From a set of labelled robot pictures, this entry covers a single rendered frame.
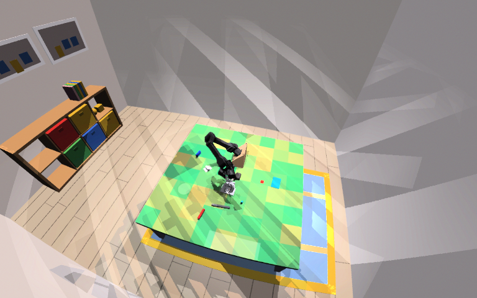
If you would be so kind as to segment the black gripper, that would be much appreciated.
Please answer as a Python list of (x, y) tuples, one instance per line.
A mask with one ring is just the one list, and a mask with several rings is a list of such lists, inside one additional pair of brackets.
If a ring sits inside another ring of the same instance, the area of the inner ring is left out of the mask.
[[(222, 176), (225, 179), (225, 176), (227, 176), (227, 172), (223, 172), (221, 169), (219, 169), (218, 175)], [(234, 178), (234, 181), (239, 181), (242, 174), (241, 173), (236, 173), (235, 175), (236, 175), (236, 177)]]

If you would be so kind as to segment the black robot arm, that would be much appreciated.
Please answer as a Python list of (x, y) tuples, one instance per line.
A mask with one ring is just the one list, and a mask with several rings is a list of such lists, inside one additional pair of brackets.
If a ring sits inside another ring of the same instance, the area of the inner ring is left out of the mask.
[[(242, 150), (240, 150), (238, 148), (238, 145), (236, 143), (231, 143), (231, 142), (227, 143), (227, 142), (217, 138), (213, 132), (209, 132), (205, 136), (206, 146), (210, 149), (212, 154), (215, 156), (219, 168), (223, 172), (227, 172), (227, 176), (228, 176), (229, 179), (234, 179), (236, 177), (235, 171), (234, 171), (235, 165), (233, 165), (231, 160), (227, 160), (224, 156), (222, 156), (219, 153), (218, 149), (215, 147), (213, 142), (222, 146), (222, 147), (224, 147), (224, 148), (226, 148), (226, 150), (228, 152), (230, 152), (230, 153), (233, 152), (236, 156), (239, 156), (241, 154)], [(224, 168), (224, 167), (226, 167), (226, 168)]]

